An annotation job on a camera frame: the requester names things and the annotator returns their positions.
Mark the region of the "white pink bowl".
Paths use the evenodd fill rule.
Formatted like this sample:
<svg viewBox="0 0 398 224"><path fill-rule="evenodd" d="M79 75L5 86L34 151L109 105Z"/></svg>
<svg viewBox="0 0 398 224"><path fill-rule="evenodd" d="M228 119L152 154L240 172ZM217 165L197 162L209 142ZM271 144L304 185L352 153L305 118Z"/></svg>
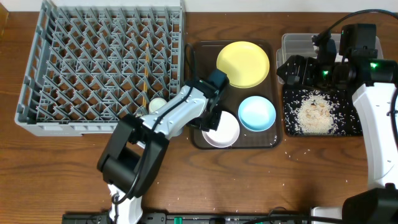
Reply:
<svg viewBox="0 0 398 224"><path fill-rule="evenodd" d="M217 130L203 131L205 141L218 148L232 146L240 134L239 122L234 115L227 111L221 112L220 122Z"/></svg>

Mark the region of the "light blue bowl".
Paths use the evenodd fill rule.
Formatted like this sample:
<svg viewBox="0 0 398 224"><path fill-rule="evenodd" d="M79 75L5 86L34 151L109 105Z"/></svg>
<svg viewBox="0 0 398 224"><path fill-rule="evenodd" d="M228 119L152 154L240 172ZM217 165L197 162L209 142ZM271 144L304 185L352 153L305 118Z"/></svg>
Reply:
<svg viewBox="0 0 398 224"><path fill-rule="evenodd" d="M262 96L250 96L238 107L238 118L249 131L261 132L268 130L276 121L275 106Z"/></svg>

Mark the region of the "yellow round plate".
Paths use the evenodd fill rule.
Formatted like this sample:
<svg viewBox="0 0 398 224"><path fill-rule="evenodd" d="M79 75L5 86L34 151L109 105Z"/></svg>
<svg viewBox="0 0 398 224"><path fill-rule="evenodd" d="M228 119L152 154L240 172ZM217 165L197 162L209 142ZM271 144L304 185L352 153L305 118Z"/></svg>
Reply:
<svg viewBox="0 0 398 224"><path fill-rule="evenodd" d="M252 88L266 79L271 65L268 55L260 46L237 41L222 48L216 68L227 74L231 86Z"/></svg>

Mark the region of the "pale green cup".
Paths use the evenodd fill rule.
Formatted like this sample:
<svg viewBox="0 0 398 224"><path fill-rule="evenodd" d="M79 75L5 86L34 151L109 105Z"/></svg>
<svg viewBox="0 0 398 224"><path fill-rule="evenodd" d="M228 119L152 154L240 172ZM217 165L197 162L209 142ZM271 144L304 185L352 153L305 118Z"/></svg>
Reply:
<svg viewBox="0 0 398 224"><path fill-rule="evenodd" d="M149 103L149 113L153 113L163 107L167 101L163 98L154 98Z"/></svg>

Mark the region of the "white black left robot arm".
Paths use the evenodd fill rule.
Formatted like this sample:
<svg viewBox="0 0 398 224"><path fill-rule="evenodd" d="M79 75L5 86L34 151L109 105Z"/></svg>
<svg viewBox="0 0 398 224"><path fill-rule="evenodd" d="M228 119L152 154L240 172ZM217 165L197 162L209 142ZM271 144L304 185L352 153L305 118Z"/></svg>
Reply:
<svg viewBox="0 0 398 224"><path fill-rule="evenodd" d="M216 129L221 113L214 108L228 84L190 81L157 111L119 121L97 163L111 194L109 223L141 219L142 196L159 172L170 139L188 123Z"/></svg>

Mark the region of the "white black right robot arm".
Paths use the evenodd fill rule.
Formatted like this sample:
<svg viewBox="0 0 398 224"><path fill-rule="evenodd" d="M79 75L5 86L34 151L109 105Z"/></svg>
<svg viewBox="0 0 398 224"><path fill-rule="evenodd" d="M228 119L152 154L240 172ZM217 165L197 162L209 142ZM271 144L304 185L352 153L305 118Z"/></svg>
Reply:
<svg viewBox="0 0 398 224"><path fill-rule="evenodd" d="M352 92L368 160L368 190L345 200L341 221L397 223L397 62L350 56L325 65L292 55L277 75L288 85Z"/></svg>

